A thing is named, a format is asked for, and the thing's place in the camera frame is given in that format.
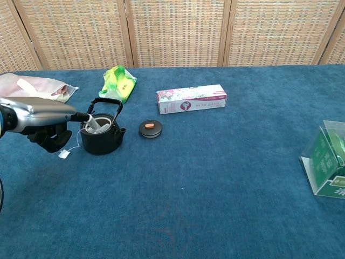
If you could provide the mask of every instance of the woven panel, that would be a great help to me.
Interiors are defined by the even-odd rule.
[[[238,0],[228,65],[312,64],[339,1]]]
[[[345,27],[327,60],[328,64],[345,64]]]
[[[127,66],[116,1],[22,0],[47,69]]]
[[[224,0],[131,0],[130,7],[139,67],[217,65]]]
[[[24,40],[9,6],[0,5],[0,73],[19,70],[38,70],[27,42]]]

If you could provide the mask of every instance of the black lid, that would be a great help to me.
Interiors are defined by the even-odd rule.
[[[145,138],[156,138],[158,137],[162,132],[162,124],[157,120],[146,120],[139,126],[139,132],[145,137]]]

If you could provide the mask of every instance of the white tag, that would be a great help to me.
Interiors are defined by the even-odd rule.
[[[60,152],[59,157],[65,159],[69,154],[70,154],[70,151],[67,151],[64,149]]]

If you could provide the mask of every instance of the pink floral box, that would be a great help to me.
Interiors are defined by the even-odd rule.
[[[227,94],[221,85],[204,85],[157,91],[160,114],[225,107]]]

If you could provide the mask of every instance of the table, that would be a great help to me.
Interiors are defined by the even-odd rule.
[[[344,65],[128,70],[138,82],[115,152],[61,159],[0,139],[0,258],[345,257],[345,201],[314,196],[299,162],[323,120],[345,121]],[[15,73],[78,86],[68,104],[86,112],[104,72]],[[157,90],[211,84],[225,108],[159,115]],[[139,136],[147,119],[161,136]]]

